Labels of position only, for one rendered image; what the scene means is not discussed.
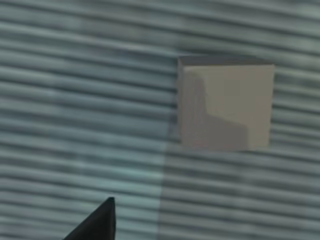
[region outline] dark pointed object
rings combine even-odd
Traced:
[[[116,204],[113,197],[108,198],[64,240],[115,240]]]

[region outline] striped background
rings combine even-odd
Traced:
[[[181,149],[176,58],[277,65],[271,146]],[[0,239],[320,238],[320,1],[0,0]]]

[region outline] ridged gray surface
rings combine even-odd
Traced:
[[[179,146],[176,58],[276,63],[271,146]],[[0,0],[0,239],[320,238],[320,2]]]

